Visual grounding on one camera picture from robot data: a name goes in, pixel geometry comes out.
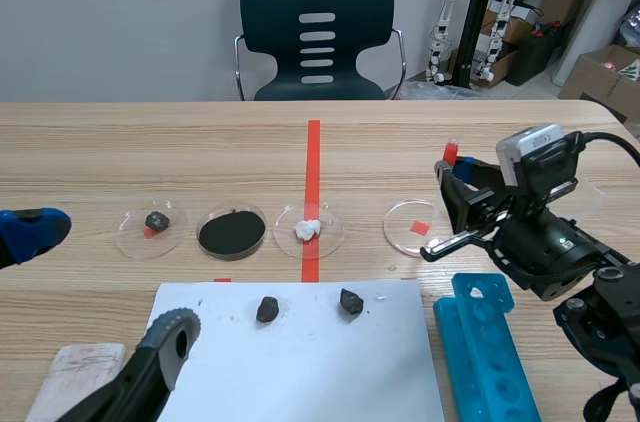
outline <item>red cap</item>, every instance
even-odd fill
[[[447,142],[446,147],[444,148],[444,155],[442,156],[442,160],[444,160],[451,167],[456,165],[456,157],[458,156],[458,142],[452,140]]]

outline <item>red paper piece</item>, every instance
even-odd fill
[[[411,224],[411,232],[415,232],[420,235],[427,235],[429,233],[429,229],[431,226],[429,224],[425,224],[424,222],[420,222],[419,220],[415,220],[413,224]]]
[[[149,227],[145,227],[144,228],[144,236],[147,239],[153,239],[156,235],[158,235],[160,232],[156,232],[153,229],[150,229]]]

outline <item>black pole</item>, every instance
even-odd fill
[[[478,44],[478,36],[482,29],[482,19],[488,4],[489,0],[471,0],[469,2],[469,10],[467,10],[467,18],[464,21],[464,30],[462,31],[460,47],[458,48],[458,58],[451,76],[452,85],[469,87],[471,62]]]

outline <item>robot frame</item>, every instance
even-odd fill
[[[442,0],[442,8],[440,9],[440,15],[438,23],[431,31],[433,41],[431,43],[431,51],[429,54],[429,68],[427,69],[427,77],[430,81],[435,83],[444,82],[444,74],[440,72],[440,60],[442,55],[450,48],[451,42],[448,39],[448,28],[451,22],[451,13],[456,0]],[[491,28],[491,35],[489,40],[489,48],[484,60],[480,63],[475,70],[475,75],[479,79],[491,82],[493,80],[493,73],[491,68],[495,64],[500,50],[502,48],[502,39],[504,38],[508,26],[509,18],[511,17],[511,10],[515,0],[502,0],[500,9],[496,15],[496,20]]]

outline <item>chair metal leg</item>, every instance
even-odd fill
[[[242,81],[240,80],[240,41],[244,39],[244,35],[239,35],[235,38],[234,46],[236,50],[236,84],[238,86],[238,93],[240,94],[240,100],[246,100],[244,98],[244,91],[242,90]]]
[[[402,62],[402,74],[400,75],[400,83],[396,86],[396,90],[394,90],[393,94],[391,95],[391,100],[393,100],[396,98],[396,95],[398,95],[400,87],[402,87],[402,83],[404,82],[404,78],[407,75],[407,57],[404,53],[404,40],[402,39],[402,31],[397,29],[391,30],[398,35],[398,44],[400,44],[400,60]]]

